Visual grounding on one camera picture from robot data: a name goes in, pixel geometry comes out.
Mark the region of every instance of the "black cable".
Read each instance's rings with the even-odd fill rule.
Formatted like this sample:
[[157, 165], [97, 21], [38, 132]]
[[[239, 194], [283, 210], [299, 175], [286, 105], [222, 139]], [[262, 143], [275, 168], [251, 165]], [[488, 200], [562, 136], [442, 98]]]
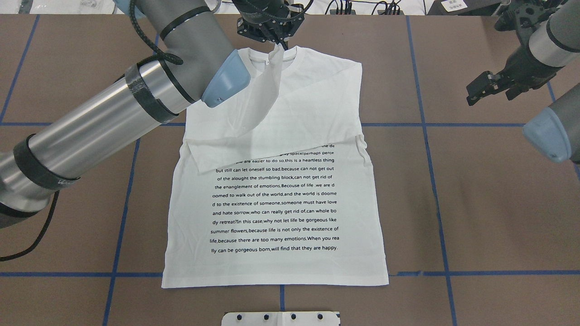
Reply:
[[324, 14], [328, 13], [328, 9], [330, 9], [330, 6], [332, 5], [332, 3], [336, 3], [336, 12], [338, 12], [338, 2], [336, 0], [332, 0], [331, 2], [328, 3], [328, 7], [326, 9], [326, 11], [324, 12]]
[[131, 20], [131, 25], [133, 25], [133, 29], [135, 29], [135, 31], [137, 32], [137, 35], [161, 59], [163, 59], [167, 62], [173, 63], [173, 64], [177, 64], [177, 65], [183, 64], [183, 59], [181, 59], [180, 57], [178, 57], [174, 54], [163, 52], [163, 50], [158, 48], [157, 45], [155, 45], [155, 43], [153, 43], [153, 41], [150, 40], [147, 37], [147, 35], [145, 35], [145, 32], [143, 32], [143, 30], [141, 29], [141, 26], [139, 26], [139, 23], [137, 22], [137, 18], [135, 17], [135, 3], [136, 3], [136, 1], [137, 0], [130, 0], [129, 1], [129, 19]]
[[402, 0], [395, 2], [393, 0], [393, 2], [391, 2], [389, 4], [389, 7], [387, 8], [387, 10], [385, 10], [385, 12], [383, 12], [383, 15], [399, 15], [399, 13], [401, 12], [401, 7], [399, 7], [398, 4], [401, 1]]
[[12, 260], [12, 259], [20, 258], [20, 257], [26, 255], [27, 253], [31, 252], [32, 250], [34, 250], [34, 248], [36, 248], [36, 246], [40, 243], [40, 241], [42, 240], [42, 237], [46, 233], [46, 230], [48, 229], [48, 225], [50, 224], [50, 221], [52, 220], [52, 215], [55, 213], [56, 201], [59, 199], [59, 193], [60, 193], [60, 190], [55, 192], [55, 195], [52, 197], [52, 205], [50, 205], [48, 217], [46, 218], [46, 222], [44, 222], [44, 225], [42, 226], [42, 230], [40, 230], [40, 233], [38, 234], [37, 239], [34, 240], [34, 243], [30, 247], [28, 247], [28, 249], [23, 250], [19, 253], [15, 253], [14, 255], [10, 255], [10, 256], [0, 257], [0, 262], [7, 262], [7, 261]]
[[371, 15], [375, 14], [375, 10], [376, 7], [378, 7], [380, 4], [384, 4], [385, 5], [385, 11], [387, 11], [387, 6], [389, 5], [386, 1], [379, 1], [379, 2], [375, 2], [375, 7], [372, 9]]
[[349, 2], [362, 2], [362, 3], [370, 3], [371, 5], [376, 5], [377, 2], [372, 2], [372, 1], [362, 1], [362, 0], [349, 0]]
[[304, 14], [306, 13], [306, 11], [310, 8], [310, 6], [314, 3], [314, 0], [310, 0], [310, 2], [308, 2], [308, 4], [306, 5], [306, 7], [304, 7], [304, 10], [302, 10], [302, 12], [300, 12], [298, 15], [292, 17], [292, 18], [284, 18], [284, 17], [277, 17], [274, 15], [270, 15], [269, 13], [265, 12], [264, 10], [261, 10], [260, 8], [256, 7], [252, 2], [250, 2], [249, 0], [244, 0], [245, 3], [247, 3], [248, 5], [250, 5], [250, 7], [254, 8], [255, 10], [258, 11], [258, 13], [270, 18], [270, 19], [274, 19], [277, 21], [280, 21], [282, 23], [289, 23], [291, 21], [297, 21], [297, 20], [301, 20], [302, 17], [304, 17]]

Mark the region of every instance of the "gray robot arm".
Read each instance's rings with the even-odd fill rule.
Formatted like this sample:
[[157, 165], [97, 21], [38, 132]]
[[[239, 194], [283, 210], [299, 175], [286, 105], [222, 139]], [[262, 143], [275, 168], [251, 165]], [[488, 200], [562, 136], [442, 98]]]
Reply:
[[137, 0], [168, 48], [51, 126], [0, 153], [0, 228], [46, 207], [83, 173], [177, 117], [191, 103], [214, 107], [250, 76], [203, 0]]
[[[515, 29], [521, 45], [502, 71], [485, 71], [467, 86], [470, 106], [504, 90], [512, 100], [538, 89], [580, 56], [580, 0], [562, 3], [544, 8], [541, 2], [512, 0], [495, 28]], [[524, 136], [550, 160], [580, 164], [580, 84], [527, 123]]]

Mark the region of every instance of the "blue tape line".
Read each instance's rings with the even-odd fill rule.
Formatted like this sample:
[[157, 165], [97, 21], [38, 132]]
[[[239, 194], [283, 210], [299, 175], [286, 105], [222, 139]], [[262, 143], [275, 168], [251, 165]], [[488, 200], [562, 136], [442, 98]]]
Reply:
[[280, 311], [286, 311], [286, 298], [284, 297], [283, 284], [280, 284]]
[[578, 181], [580, 181], [580, 168], [574, 164], [574, 170], [576, 171], [576, 175], [578, 176]]
[[523, 127], [524, 124], [487, 124], [487, 123], [425, 123], [428, 127]]
[[468, 270], [426, 271], [425, 276], [518, 276], [518, 275], [580, 275], [580, 270]]
[[366, 123], [361, 124], [363, 127], [420, 127], [422, 124], [408, 123], [408, 122], [392, 122], [384, 124]]
[[391, 275], [391, 276], [422, 276], [423, 275], [423, 271], [400, 271], [398, 272], [396, 275]]
[[111, 302], [113, 301], [113, 290], [115, 289], [115, 279], [117, 276], [117, 268], [119, 266], [119, 257], [121, 256], [121, 244], [123, 243], [123, 234], [125, 232], [125, 222], [127, 220], [127, 213], [129, 211], [129, 198], [131, 197], [131, 190], [133, 189], [133, 179], [135, 177], [135, 163], [137, 162], [137, 153], [139, 152], [139, 145], [141, 139], [137, 139], [135, 143], [135, 151], [133, 152], [133, 161], [131, 162], [131, 172], [129, 174], [129, 184], [127, 185], [127, 193], [125, 195], [125, 206], [123, 207], [123, 217], [121, 218], [121, 227], [119, 228], [119, 237], [117, 239], [117, 249], [115, 250], [115, 260], [113, 261], [113, 272], [111, 275], [111, 283], [109, 284], [109, 292], [107, 295], [107, 304], [105, 305], [105, 312], [103, 316], [103, 326], [108, 323], [109, 312], [111, 311]]
[[185, 127], [185, 122], [169, 122], [161, 125], [162, 127]]
[[[413, 47], [413, 37], [411, 32], [411, 21], [409, 16], [405, 16], [407, 20], [407, 34], [409, 36], [409, 48], [411, 50], [411, 60], [413, 62], [413, 74], [415, 75], [415, 87], [417, 91], [417, 98], [419, 101], [419, 112], [421, 114], [421, 124], [423, 127], [423, 139], [425, 140], [425, 150], [427, 151], [427, 163], [429, 164], [429, 175], [431, 176], [431, 188], [435, 197], [435, 205], [437, 208], [437, 222], [439, 223], [439, 240], [441, 243], [441, 254], [443, 255], [443, 267], [445, 272], [449, 272], [449, 263], [447, 259], [447, 249], [445, 247], [445, 235], [443, 234], [443, 222], [441, 221], [441, 211], [439, 209], [439, 196], [437, 195], [437, 186], [435, 184], [435, 174], [433, 172], [433, 161], [431, 159], [431, 149], [429, 147], [429, 137], [427, 135], [427, 125], [425, 122], [425, 111], [423, 110], [423, 99], [421, 97], [421, 87], [419, 85], [419, 73], [417, 71], [417, 62], [415, 60], [415, 49]], [[449, 297], [449, 309], [451, 310], [451, 321], [453, 326], [457, 326], [457, 316], [455, 314], [455, 302], [453, 300], [453, 288], [451, 287], [451, 277], [447, 274], [445, 276], [447, 283], [447, 295]]]
[[556, 97], [554, 95], [554, 89], [552, 89], [552, 84], [550, 82], [546, 83], [548, 85], [548, 91], [550, 92], [550, 97], [552, 98], [552, 102], [556, 101]]
[[117, 273], [116, 277], [163, 277], [163, 273]]
[[69, 271], [2, 271], [0, 277], [111, 277], [111, 273]]
[[40, 15], [36, 16], [34, 20], [34, 24], [32, 25], [32, 30], [30, 31], [30, 35], [28, 36], [28, 41], [26, 42], [26, 46], [24, 47], [24, 51], [22, 52], [22, 56], [20, 57], [20, 62], [18, 63], [18, 68], [16, 68], [16, 72], [14, 73], [14, 78], [12, 78], [12, 83], [10, 84], [10, 89], [8, 90], [8, 94], [6, 95], [6, 100], [4, 101], [4, 106], [2, 107], [2, 112], [0, 113], [0, 123], [4, 120], [4, 115], [6, 115], [6, 111], [8, 110], [8, 103], [10, 103], [10, 98], [12, 97], [12, 92], [14, 91], [14, 87], [16, 86], [16, 81], [18, 81], [18, 76], [20, 75], [20, 70], [22, 69], [22, 65], [24, 64], [24, 59], [26, 58], [26, 54], [28, 53], [28, 49], [30, 48], [30, 43], [32, 42], [32, 38], [34, 37], [34, 31], [38, 26], [38, 20], [40, 19]]
[[49, 126], [50, 122], [1, 122], [0, 126]]

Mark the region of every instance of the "white t-shirt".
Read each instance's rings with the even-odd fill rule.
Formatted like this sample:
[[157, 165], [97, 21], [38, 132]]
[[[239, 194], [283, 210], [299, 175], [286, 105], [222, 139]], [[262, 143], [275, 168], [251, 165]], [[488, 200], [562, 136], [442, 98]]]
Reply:
[[[162, 287], [387, 284], [361, 64], [300, 47], [284, 59], [240, 55], [250, 85], [216, 108], [188, 108]], [[280, 83], [262, 84], [278, 93], [271, 108], [249, 98], [261, 71]], [[248, 103], [263, 116], [247, 119]]]

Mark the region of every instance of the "blue end cap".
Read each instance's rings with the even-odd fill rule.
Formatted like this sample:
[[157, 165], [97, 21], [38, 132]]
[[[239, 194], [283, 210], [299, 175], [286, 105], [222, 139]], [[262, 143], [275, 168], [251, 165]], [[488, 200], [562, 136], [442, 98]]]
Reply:
[[[125, 13], [125, 15], [129, 16], [129, 0], [113, 0], [117, 7]], [[144, 18], [145, 15], [135, 6], [135, 18], [141, 19]]]
[[549, 107], [524, 125], [525, 138], [545, 157], [560, 163], [572, 156], [568, 134]]
[[233, 50], [217, 70], [201, 100], [208, 107], [216, 107], [250, 84], [250, 73], [238, 50]]

